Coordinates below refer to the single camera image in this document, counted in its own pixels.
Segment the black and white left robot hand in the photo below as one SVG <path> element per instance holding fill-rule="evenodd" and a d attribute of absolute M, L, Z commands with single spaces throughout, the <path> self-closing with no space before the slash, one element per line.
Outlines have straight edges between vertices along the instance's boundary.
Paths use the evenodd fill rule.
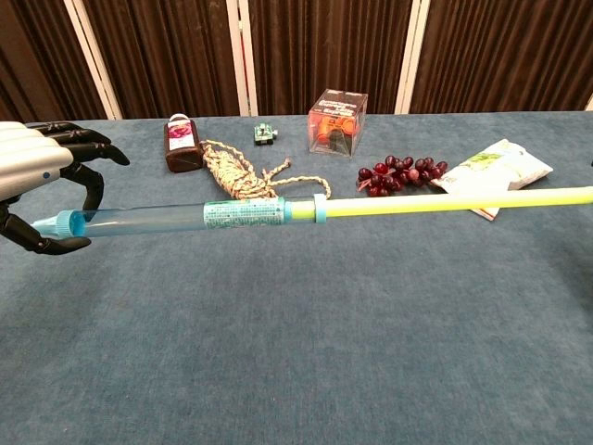
<path fill-rule="evenodd" d="M 21 196 L 58 179 L 83 186 L 82 208 L 97 210 L 104 194 L 103 176 L 85 163 L 110 159 L 123 166 L 126 155 L 111 140 L 92 129 L 69 121 L 27 126 L 18 121 L 1 123 L 1 236 L 27 251 L 42 255 L 64 255 L 85 248 L 84 236 L 63 240 L 42 236 L 33 226 L 9 210 Z"/>

